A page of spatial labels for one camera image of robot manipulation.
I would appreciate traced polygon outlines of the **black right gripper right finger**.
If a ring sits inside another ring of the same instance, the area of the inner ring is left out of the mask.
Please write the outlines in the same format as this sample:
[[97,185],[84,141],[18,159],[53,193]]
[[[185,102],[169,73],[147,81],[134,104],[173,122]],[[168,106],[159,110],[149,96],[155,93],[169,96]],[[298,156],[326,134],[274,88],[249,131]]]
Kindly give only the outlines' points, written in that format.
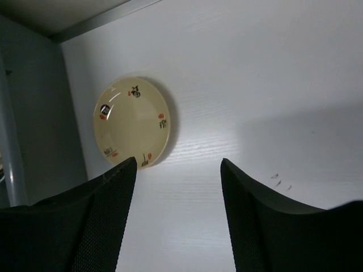
[[221,185],[237,271],[361,271],[362,202],[324,210],[254,180],[230,160]]

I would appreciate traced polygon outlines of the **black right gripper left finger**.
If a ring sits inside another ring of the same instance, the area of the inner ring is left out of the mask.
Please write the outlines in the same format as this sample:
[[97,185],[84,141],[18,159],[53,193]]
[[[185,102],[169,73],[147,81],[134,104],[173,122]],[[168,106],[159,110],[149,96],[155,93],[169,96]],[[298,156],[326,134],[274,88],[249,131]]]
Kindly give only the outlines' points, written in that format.
[[135,158],[32,206],[1,210],[2,271],[115,271]]

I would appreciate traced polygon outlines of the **cream plate with calligraphy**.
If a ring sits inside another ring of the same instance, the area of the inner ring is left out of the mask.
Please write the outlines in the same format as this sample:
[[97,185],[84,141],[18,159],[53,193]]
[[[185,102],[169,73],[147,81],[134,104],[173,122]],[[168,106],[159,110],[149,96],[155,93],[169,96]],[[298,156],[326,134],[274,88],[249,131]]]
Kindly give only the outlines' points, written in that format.
[[169,107],[160,90],[136,76],[112,82],[99,96],[93,127],[96,144],[113,165],[133,157],[138,169],[151,167],[171,134]]

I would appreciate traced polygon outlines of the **grey plastic bin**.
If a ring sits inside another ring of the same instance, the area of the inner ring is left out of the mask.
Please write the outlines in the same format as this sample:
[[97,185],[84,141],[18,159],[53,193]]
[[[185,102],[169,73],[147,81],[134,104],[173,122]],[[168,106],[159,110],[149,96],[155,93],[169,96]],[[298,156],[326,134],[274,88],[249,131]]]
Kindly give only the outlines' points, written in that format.
[[1,155],[11,206],[87,180],[60,46],[1,17]]

